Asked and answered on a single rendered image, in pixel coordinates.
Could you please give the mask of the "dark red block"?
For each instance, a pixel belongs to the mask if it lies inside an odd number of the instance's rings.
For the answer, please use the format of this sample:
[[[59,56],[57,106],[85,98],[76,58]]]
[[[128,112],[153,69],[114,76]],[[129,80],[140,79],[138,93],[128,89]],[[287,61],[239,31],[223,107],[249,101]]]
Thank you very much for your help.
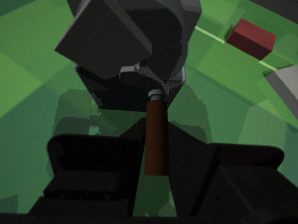
[[[261,61],[273,49],[276,35],[240,19],[226,43]]]

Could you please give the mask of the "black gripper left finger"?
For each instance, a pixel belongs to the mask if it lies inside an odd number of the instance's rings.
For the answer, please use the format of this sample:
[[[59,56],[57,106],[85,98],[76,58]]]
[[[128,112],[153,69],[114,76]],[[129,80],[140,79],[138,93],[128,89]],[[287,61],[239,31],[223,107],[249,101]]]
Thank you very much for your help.
[[[121,173],[124,175],[123,199],[129,199],[132,217],[146,137],[146,117],[142,117],[118,137],[61,134],[46,146],[53,171]]]

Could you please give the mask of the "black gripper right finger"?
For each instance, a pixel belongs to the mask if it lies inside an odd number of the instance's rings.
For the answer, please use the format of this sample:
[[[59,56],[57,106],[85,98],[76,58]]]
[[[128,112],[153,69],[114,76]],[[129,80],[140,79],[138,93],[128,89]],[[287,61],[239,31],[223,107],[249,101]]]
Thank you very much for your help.
[[[206,144],[168,121],[169,183],[177,217],[196,216],[216,169],[227,165],[268,166],[276,170],[282,149],[271,145]]]

